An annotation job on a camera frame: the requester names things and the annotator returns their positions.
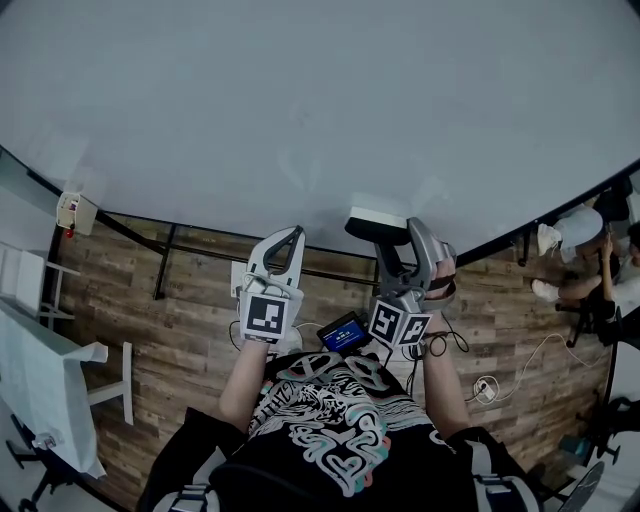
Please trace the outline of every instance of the white cloth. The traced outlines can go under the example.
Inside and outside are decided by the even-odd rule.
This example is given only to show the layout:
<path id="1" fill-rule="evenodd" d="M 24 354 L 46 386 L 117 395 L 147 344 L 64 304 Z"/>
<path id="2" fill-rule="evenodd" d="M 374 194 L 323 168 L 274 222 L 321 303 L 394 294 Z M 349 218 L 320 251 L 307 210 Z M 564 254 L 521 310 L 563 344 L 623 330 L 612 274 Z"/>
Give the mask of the white cloth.
<path id="1" fill-rule="evenodd" d="M 81 473 L 105 475 L 81 361 L 106 362 L 107 347 L 79 347 L 0 300 L 0 396 L 35 435 Z"/>
<path id="2" fill-rule="evenodd" d="M 595 237 L 602 230 L 604 222 L 601 215 L 593 208 L 580 205 L 553 227 L 562 235 L 562 249 L 577 247 Z"/>

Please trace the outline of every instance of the hand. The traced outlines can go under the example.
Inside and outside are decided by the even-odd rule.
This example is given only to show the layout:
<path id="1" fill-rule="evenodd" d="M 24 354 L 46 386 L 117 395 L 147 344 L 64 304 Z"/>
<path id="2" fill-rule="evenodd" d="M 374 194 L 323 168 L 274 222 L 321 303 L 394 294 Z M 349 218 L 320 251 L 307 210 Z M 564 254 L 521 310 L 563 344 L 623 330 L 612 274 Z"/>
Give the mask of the hand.
<path id="1" fill-rule="evenodd" d="M 604 245 L 602 246 L 602 260 L 609 261 L 612 252 L 613 242 L 611 241 L 611 233 L 607 233 L 607 238 L 605 238 Z"/>
<path id="2" fill-rule="evenodd" d="M 453 261 L 453 258 L 447 258 L 446 260 L 439 261 L 437 264 L 436 274 L 432 276 L 431 279 L 440 279 L 441 277 L 451 276 L 456 273 L 456 264 Z M 425 298 L 427 299 L 440 299 L 444 296 L 444 294 L 449 288 L 449 285 L 444 288 L 440 288 L 438 290 L 429 290 L 427 291 Z"/>

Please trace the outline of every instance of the cable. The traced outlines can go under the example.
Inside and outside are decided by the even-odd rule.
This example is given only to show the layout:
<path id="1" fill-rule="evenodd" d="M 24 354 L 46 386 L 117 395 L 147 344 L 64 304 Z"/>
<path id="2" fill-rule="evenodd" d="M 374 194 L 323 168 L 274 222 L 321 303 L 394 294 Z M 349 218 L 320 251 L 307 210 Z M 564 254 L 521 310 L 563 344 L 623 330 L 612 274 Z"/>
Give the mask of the cable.
<path id="1" fill-rule="evenodd" d="M 320 324 L 317 324 L 317 323 L 315 323 L 315 322 L 305 322 L 305 323 L 300 324 L 300 325 L 295 325 L 294 327 L 295 327 L 296 329 L 299 329 L 300 327 L 304 327 L 305 325 L 315 325 L 315 326 L 317 326 L 317 327 L 324 327 L 324 325 L 320 325 Z"/>
<path id="2" fill-rule="evenodd" d="M 233 324 L 239 324 L 239 323 L 240 323 L 240 320 L 234 320 L 229 324 L 229 339 L 231 340 L 231 344 L 236 348 L 238 352 L 240 352 L 240 349 L 238 348 L 238 345 L 236 345 L 235 342 L 233 341 L 233 336 L 231 336 L 231 327 L 233 327 Z"/>
<path id="3" fill-rule="evenodd" d="M 460 333 L 457 333 L 456 331 L 453 330 L 453 327 L 451 327 L 451 323 L 449 322 L 449 320 L 447 320 L 447 317 L 444 316 L 444 313 L 440 313 L 440 314 L 442 315 L 442 318 L 444 319 L 445 322 L 447 322 L 447 325 L 449 326 L 448 334 L 453 335 L 453 339 L 456 340 L 456 345 L 458 345 L 458 348 L 460 349 L 460 351 L 465 353 L 469 352 L 469 344 L 467 343 L 467 340 L 464 339 L 464 336 L 462 336 Z"/>
<path id="4" fill-rule="evenodd" d="M 391 360 L 391 355 L 392 355 L 392 354 L 393 354 L 393 349 L 392 349 L 392 348 L 390 348 L 390 349 L 389 349 L 389 354 L 387 355 L 387 358 L 386 358 L 386 359 L 385 359 L 385 361 L 384 361 L 383 368 L 386 368 L 386 367 L 387 367 L 387 365 L 389 364 L 389 361 Z"/>
<path id="5" fill-rule="evenodd" d="M 440 357 L 444 355 L 444 353 L 447 351 L 447 338 L 449 337 L 450 334 L 453 336 L 453 339 L 455 340 L 456 345 L 458 345 L 458 348 L 460 349 L 461 352 L 464 352 L 464 353 L 469 352 L 469 344 L 467 343 L 467 340 L 464 338 L 464 336 L 459 332 L 454 331 L 453 326 L 451 325 L 451 322 L 449 322 L 449 320 L 447 319 L 446 316 L 444 316 L 444 314 L 442 314 L 442 318 L 447 323 L 447 327 L 449 327 L 449 330 L 441 331 L 441 332 L 433 332 L 425 336 L 424 339 L 430 338 L 430 341 L 427 342 L 429 346 L 429 353 L 433 357 Z M 441 351 L 435 352 L 433 350 L 433 345 L 434 343 L 436 343 L 436 341 L 441 341 L 443 343 L 444 346 Z"/>
<path id="6" fill-rule="evenodd" d="M 477 393 L 475 393 L 471 398 L 467 398 L 467 399 L 465 399 L 465 402 L 473 402 L 476 398 L 478 398 L 478 395 L 479 395 L 480 393 L 482 393 L 482 392 L 485 390 L 485 388 L 486 388 L 486 387 L 487 387 L 486 385 L 483 385 L 483 386 L 478 390 L 478 392 L 477 392 Z"/>
<path id="7" fill-rule="evenodd" d="M 416 371 L 418 369 L 418 361 L 422 361 L 423 356 L 418 355 L 417 347 L 415 346 L 409 347 L 409 355 L 411 357 L 407 357 L 407 354 L 404 353 L 404 347 L 402 348 L 401 352 L 402 352 L 402 357 L 404 357 L 407 361 L 413 361 L 413 369 L 411 370 L 409 377 L 407 377 L 407 383 L 405 384 L 405 388 L 404 388 L 407 395 L 413 398 L 413 384 L 416 380 Z"/>
<path id="8" fill-rule="evenodd" d="M 535 357 L 535 355 L 538 353 L 538 350 L 540 350 L 542 348 L 542 345 L 544 345 L 547 340 L 549 338 L 552 338 L 554 336 L 559 337 L 562 340 L 562 344 L 564 346 L 565 349 L 567 349 L 567 352 L 569 352 L 569 355 L 571 355 L 571 357 L 573 357 L 574 359 L 576 359 L 578 362 L 580 362 L 582 365 L 586 366 L 587 368 L 593 368 L 596 364 L 598 364 L 600 362 L 600 359 L 602 359 L 602 356 L 607 352 L 607 349 L 605 347 L 605 349 L 602 351 L 602 353 L 600 354 L 600 356 L 598 357 L 598 359 L 595 360 L 595 362 L 591 363 L 591 364 L 587 364 L 585 363 L 582 359 L 580 359 L 578 356 L 576 356 L 570 349 L 569 347 L 567 347 L 567 344 L 564 340 L 564 336 L 562 336 L 561 334 L 558 333 L 552 333 L 549 334 L 549 336 L 547 336 L 544 340 L 542 340 L 542 343 L 540 343 L 536 349 L 533 351 L 533 353 L 531 354 L 531 356 L 529 356 L 529 359 L 527 360 L 526 364 L 524 365 L 524 368 L 522 369 L 522 373 L 520 374 L 520 377 L 518 378 L 518 381 L 516 382 L 515 386 L 513 386 L 513 389 L 507 393 L 505 396 L 500 397 L 500 383 L 498 382 L 498 379 L 496 379 L 493 375 L 483 375 L 482 377 L 479 377 L 475 384 L 473 385 L 473 391 L 475 394 L 474 400 L 477 400 L 478 402 L 480 402 L 482 405 L 491 405 L 493 402 L 502 402 L 503 400 L 506 400 L 507 398 L 509 398 L 511 395 L 513 395 L 517 389 L 520 387 L 520 383 L 522 382 L 522 379 L 524 378 L 524 374 L 527 371 L 527 367 L 529 366 L 529 363 L 531 363 L 531 361 L 533 360 L 533 358 Z M 480 400 L 479 395 L 482 394 L 482 392 L 484 391 L 484 388 L 480 388 L 479 382 L 481 380 L 486 380 L 486 379 L 491 379 L 493 380 L 493 382 L 495 382 L 496 384 L 496 394 L 495 396 L 490 399 L 488 402 L 484 402 L 482 400 Z"/>

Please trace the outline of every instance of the black cable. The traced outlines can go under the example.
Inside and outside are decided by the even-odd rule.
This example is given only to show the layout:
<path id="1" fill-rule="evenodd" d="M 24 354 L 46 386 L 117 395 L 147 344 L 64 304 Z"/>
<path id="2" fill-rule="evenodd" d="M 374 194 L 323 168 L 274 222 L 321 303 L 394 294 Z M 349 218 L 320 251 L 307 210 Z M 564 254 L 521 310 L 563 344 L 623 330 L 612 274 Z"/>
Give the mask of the black cable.
<path id="1" fill-rule="evenodd" d="M 238 352 L 240 352 L 240 349 L 238 348 L 238 345 L 236 345 L 235 342 L 233 341 L 233 336 L 231 336 L 231 327 L 233 327 L 233 324 L 239 324 L 239 323 L 240 323 L 240 320 L 234 320 L 229 324 L 229 339 L 231 340 L 231 344 L 236 348 Z"/>
<path id="2" fill-rule="evenodd" d="M 444 313 L 442 314 L 442 318 L 444 319 L 445 322 L 447 322 L 447 325 L 449 326 L 449 333 L 453 334 L 453 339 L 456 340 L 456 345 L 458 345 L 458 348 L 460 349 L 461 352 L 469 352 L 469 344 L 467 343 L 467 340 L 464 339 L 464 336 L 462 336 L 460 333 L 457 333 L 456 331 L 453 330 L 453 327 L 451 327 L 451 323 L 449 322 L 449 320 L 447 320 L 447 317 L 444 316 Z"/>
<path id="3" fill-rule="evenodd" d="M 440 357 L 441 355 L 443 355 L 447 351 L 447 336 L 448 335 L 449 335 L 448 332 L 434 332 L 434 333 L 427 334 L 427 336 L 425 338 L 431 338 L 429 340 L 429 342 L 428 342 L 428 346 L 429 346 L 429 353 L 433 357 Z M 441 352 L 437 352 L 437 353 L 433 351 L 433 344 L 436 342 L 436 340 L 442 341 L 442 344 L 443 344 L 442 351 Z"/>
<path id="4" fill-rule="evenodd" d="M 429 333 L 423 338 L 424 340 L 429 338 L 429 340 L 426 342 L 429 348 L 429 353 L 433 357 L 440 357 L 444 355 L 444 353 L 447 351 L 447 337 L 449 336 L 449 334 L 453 336 L 453 339 L 456 341 L 456 345 L 458 345 L 458 348 L 460 349 L 461 352 L 465 352 L 465 353 L 469 352 L 469 344 L 467 343 L 467 340 L 464 339 L 464 336 L 462 336 L 460 333 L 453 330 L 453 326 L 444 315 L 442 315 L 442 318 L 447 323 L 447 326 L 449 327 L 449 331 Z M 442 342 L 442 345 L 443 345 L 442 350 L 439 352 L 435 352 L 433 350 L 433 344 L 436 343 L 436 341 Z M 418 354 L 417 347 L 409 347 L 409 351 L 410 351 L 409 355 L 411 357 L 407 357 L 407 355 L 404 353 L 404 348 L 402 349 L 402 356 L 407 361 L 413 361 L 413 370 L 411 370 L 411 374 L 407 378 L 407 384 L 405 385 L 406 393 L 413 398 L 413 385 L 415 383 L 416 370 L 418 368 L 418 361 L 422 361 L 424 356 L 422 354 Z M 389 357 L 387 357 L 387 362 L 389 361 L 390 357 L 391 357 L 391 353 L 389 353 Z M 468 401 L 474 400 L 477 396 L 478 395 L 475 395 L 474 397 L 470 398 Z"/>
<path id="5" fill-rule="evenodd" d="M 416 379 L 416 370 L 418 369 L 418 361 L 422 361 L 422 355 L 417 353 L 417 347 L 409 347 L 409 355 L 411 357 L 407 357 L 407 354 L 404 353 L 404 348 L 402 349 L 402 357 L 404 357 L 407 361 L 413 361 L 413 370 L 411 370 L 411 374 L 407 377 L 407 383 L 405 384 L 405 392 L 407 395 L 413 398 L 413 384 Z"/>
<path id="6" fill-rule="evenodd" d="M 393 349 L 389 349 L 389 355 L 387 356 L 387 358 L 384 361 L 384 368 L 387 367 L 387 365 L 389 364 L 389 361 L 391 360 L 391 354 L 393 354 Z"/>
<path id="7" fill-rule="evenodd" d="M 486 385 L 483 385 L 475 395 L 473 395 L 471 398 L 465 399 L 465 402 L 473 402 L 476 398 L 478 398 L 482 394 L 482 392 L 486 387 L 487 387 Z"/>

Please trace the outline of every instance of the white table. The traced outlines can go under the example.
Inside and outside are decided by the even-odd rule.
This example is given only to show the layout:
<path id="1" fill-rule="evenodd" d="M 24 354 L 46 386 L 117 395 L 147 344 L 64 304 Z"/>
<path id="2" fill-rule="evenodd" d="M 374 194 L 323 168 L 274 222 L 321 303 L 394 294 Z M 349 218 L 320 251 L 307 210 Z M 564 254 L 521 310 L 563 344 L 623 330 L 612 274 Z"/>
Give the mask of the white table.
<path id="1" fill-rule="evenodd" d="M 81 361 L 106 362 L 107 347 L 79 347 L 0 300 L 0 396 L 35 435 L 81 473 L 105 474 L 97 456 Z"/>

